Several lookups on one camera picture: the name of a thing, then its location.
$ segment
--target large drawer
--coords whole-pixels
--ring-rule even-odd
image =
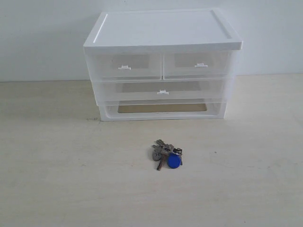
[[[87,56],[91,81],[161,79],[160,54],[104,54]]]
[[[230,69],[232,53],[216,51],[165,54],[164,79],[210,78],[212,74],[225,77]]]
[[[105,101],[222,98],[227,96],[231,84],[232,79],[149,83],[92,83],[98,105]]]

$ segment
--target white wall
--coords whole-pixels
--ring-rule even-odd
[[[219,7],[244,40],[239,74],[303,73],[302,0],[2,0],[0,81],[88,79],[100,11]]]

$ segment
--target white storage unit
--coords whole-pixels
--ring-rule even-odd
[[[101,120],[223,118],[241,48],[216,9],[101,13],[84,44]]]

